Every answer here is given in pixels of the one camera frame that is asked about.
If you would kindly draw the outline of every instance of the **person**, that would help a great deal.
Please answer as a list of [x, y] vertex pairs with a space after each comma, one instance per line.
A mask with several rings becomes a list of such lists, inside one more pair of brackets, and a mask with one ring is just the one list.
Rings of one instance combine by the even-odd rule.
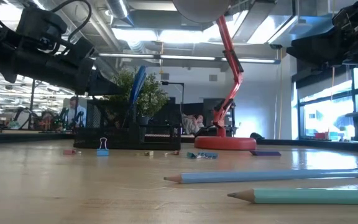
[[[70, 107], [68, 109], [68, 114], [67, 114], [67, 118], [68, 118], [68, 123], [71, 124], [71, 122], [73, 122], [73, 119], [75, 118], [75, 104], [76, 104], [76, 100], [77, 100], [77, 97], [76, 96], [73, 96], [70, 98]], [[82, 106], [80, 106], [78, 104], [77, 106], [77, 114], [79, 112], [83, 112], [84, 115], [82, 117], [82, 123], [84, 124], [84, 126], [86, 126], [86, 109], [83, 108]], [[76, 122], [75, 124], [76, 127], [79, 127], [80, 126], [80, 119], [78, 118], [78, 121]]]
[[203, 124], [204, 117], [203, 115], [185, 115], [182, 114], [183, 128], [185, 129], [186, 134], [196, 134], [200, 128], [204, 127]]

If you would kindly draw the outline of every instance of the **wooden table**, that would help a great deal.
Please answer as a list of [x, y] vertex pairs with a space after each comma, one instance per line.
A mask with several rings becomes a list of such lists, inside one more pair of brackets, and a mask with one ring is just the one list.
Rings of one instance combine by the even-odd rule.
[[173, 184], [162, 178], [202, 170], [351, 169], [358, 153], [266, 146], [281, 157], [218, 151], [216, 160], [96, 150], [64, 156], [72, 141], [0, 144], [0, 223], [358, 223], [358, 206], [252, 205], [227, 193], [253, 187], [358, 189], [358, 179]]

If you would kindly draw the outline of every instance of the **white wall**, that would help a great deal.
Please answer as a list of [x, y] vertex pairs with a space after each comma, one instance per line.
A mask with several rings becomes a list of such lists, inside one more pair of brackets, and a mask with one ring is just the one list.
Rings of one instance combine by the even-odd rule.
[[[293, 139], [291, 116], [291, 76], [296, 60], [287, 55], [281, 65], [242, 64], [244, 81], [235, 97], [237, 137], [253, 132], [267, 139], [278, 139], [280, 121], [280, 72], [282, 71], [282, 126], [280, 139]], [[226, 72], [226, 86], [233, 84], [232, 72]], [[275, 108], [277, 95], [277, 120]]]
[[[156, 73], [160, 79], [160, 67], [148, 67], [147, 73]], [[228, 94], [226, 89], [226, 74], [220, 68], [181, 68], [163, 67], [164, 73], [170, 74], [169, 82], [185, 84], [185, 103], [202, 103], [205, 98], [225, 98]], [[210, 82], [209, 75], [218, 75], [217, 82]], [[161, 86], [168, 96], [175, 97], [176, 103], [181, 102], [181, 86]]]

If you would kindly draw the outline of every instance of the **ceiling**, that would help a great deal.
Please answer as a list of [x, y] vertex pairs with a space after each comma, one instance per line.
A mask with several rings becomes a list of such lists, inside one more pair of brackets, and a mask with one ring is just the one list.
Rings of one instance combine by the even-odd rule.
[[[213, 23], [195, 24], [185, 19], [176, 11], [171, 1], [127, 0], [129, 16], [134, 22], [133, 26], [128, 24], [127, 19], [114, 18], [112, 20], [106, 0], [88, 1], [91, 3], [93, 11], [91, 20], [77, 33], [74, 41], [81, 36], [86, 37], [94, 44], [97, 53], [223, 56], [223, 45], [216, 25]], [[286, 47], [290, 46], [293, 39], [324, 32], [331, 27], [330, 12], [338, 11], [356, 0], [278, 0], [276, 3], [272, 3], [274, 0], [232, 1], [236, 7], [230, 10], [227, 24], [232, 34], [237, 56], [239, 58], [279, 59], [277, 51], [270, 48], [269, 44], [266, 44], [267, 42], [282, 44]], [[0, 4], [0, 19], [8, 27], [15, 29], [21, 16], [21, 10], [28, 2], [33, 2], [42, 9], [51, 10], [64, 0], [0, 0], [1, 2], [5, 4]], [[68, 35], [83, 22], [88, 10], [84, 4], [73, 2], [58, 11], [57, 14], [68, 24]], [[146, 33], [128, 35], [131, 30], [142, 30]], [[174, 30], [177, 33], [164, 39], [163, 35], [166, 30]], [[134, 51], [133, 46], [130, 46], [129, 43], [133, 42], [141, 42], [140, 52]], [[228, 69], [227, 62], [142, 60], [114, 57], [98, 58], [95, 65], [107, 76], [114, 75], [119, 67], [126, 65], [209, 67], [221, 68], [222, 71]], [[7, 90], [6, 84], [3, 77], [0, 76], [0, 97], [4, 98], [4, 100], [0, 100], [2, 101], [1, 105], [4, 102], [9, 105], [12, 100], [15, 100], [14, 94], [8, 95], [8, 93], [17, 91], [17, 93], [26, 94], [22, 95], [22, 101], [15, 100], [16, 104], [27, 106], [32, 80], [18, 78], [16, 83], [18, 85], [11, 85], [12, 90]], [[49, 90], [47, 83], [41, 83], [35, 92], [38, 94], [35, 100], [39, 101], [40, 108], [46, 106], [53, 110], [60, 110], [62, 99], [73, 94], [72, 91], [63, 88], [60, 88], [59, 92]], [[48, 99], [51, 94], [61, 94], [61, 96], [56, 99]]]

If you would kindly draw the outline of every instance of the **potted plant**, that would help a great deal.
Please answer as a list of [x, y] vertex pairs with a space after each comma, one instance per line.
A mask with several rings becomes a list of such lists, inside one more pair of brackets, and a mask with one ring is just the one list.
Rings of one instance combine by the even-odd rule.
[[[112, 78], [112, 81], [124, 92], [121, 95], [108, 96], [112, 103], [129, 106], [129, 96], [135, 82], [136, 71], [136, 69], [123, 68]], [[168, 99], [167, 93], [160, 89], [160, 83], [156, 79], [155, 73], [148, 74], [136, 101], [139, 124], [147, 124], [150, 118], [167, 103]]]

